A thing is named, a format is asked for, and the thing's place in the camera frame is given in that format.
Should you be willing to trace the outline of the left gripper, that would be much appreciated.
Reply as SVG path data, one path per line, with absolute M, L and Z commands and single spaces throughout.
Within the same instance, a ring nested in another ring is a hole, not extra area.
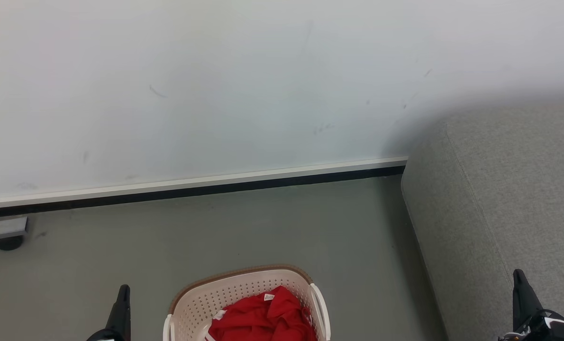
M 87 341 L 131 341 L 131 338 L 130 287 L 121 285 L 109 314 L 106 329 L 94 332 Z

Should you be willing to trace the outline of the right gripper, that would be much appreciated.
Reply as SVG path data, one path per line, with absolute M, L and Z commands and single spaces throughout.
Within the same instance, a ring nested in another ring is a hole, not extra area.
M 512 277 L 513 332 L 498 337 L 497 341 L 564 341 L 564 316 L 543 310 L 523 270 L 515 269 Z

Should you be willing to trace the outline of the grey fabric sofa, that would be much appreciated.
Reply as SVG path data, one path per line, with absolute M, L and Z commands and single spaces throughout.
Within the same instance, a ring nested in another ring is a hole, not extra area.
M 512 329 L 512 273 L 564 316 L 564 102 L 451 114 L 401 189 L 449 341 Z

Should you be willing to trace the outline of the red garment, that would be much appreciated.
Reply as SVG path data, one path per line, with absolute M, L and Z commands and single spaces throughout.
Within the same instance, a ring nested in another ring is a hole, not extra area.
M 318 341 L 310 316 L 286 287 L 248 296 L 226 306 L 202 341 Z

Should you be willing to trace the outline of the cream perforated laundry basket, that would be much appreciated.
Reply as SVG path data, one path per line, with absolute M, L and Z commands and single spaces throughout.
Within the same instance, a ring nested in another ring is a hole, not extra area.
M 212 319 L 240 299 L 286 287 L 307 309 L 317 341 L 330 341 L 325 298 L 304 270 L 292 265 L 265 265 L 208 277 L 174 297 L 164 322 L 162 341 L 206 341 Z

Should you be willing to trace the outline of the white and black baseboard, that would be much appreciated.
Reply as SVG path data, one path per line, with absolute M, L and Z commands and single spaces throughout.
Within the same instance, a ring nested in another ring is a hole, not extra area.
M 195 179 L 3 197 L 0 198 L 0 217 L 393 176 L 403 172 L 407 160 L 407 157 L 380 158 Z

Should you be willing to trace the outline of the white appliance with caster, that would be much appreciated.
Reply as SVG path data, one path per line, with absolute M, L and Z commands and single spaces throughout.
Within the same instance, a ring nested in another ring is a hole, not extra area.
M 28 235 L 28 217 L 3 216 L 0 217 L 0 250 L 17 250 L 24 244 Z

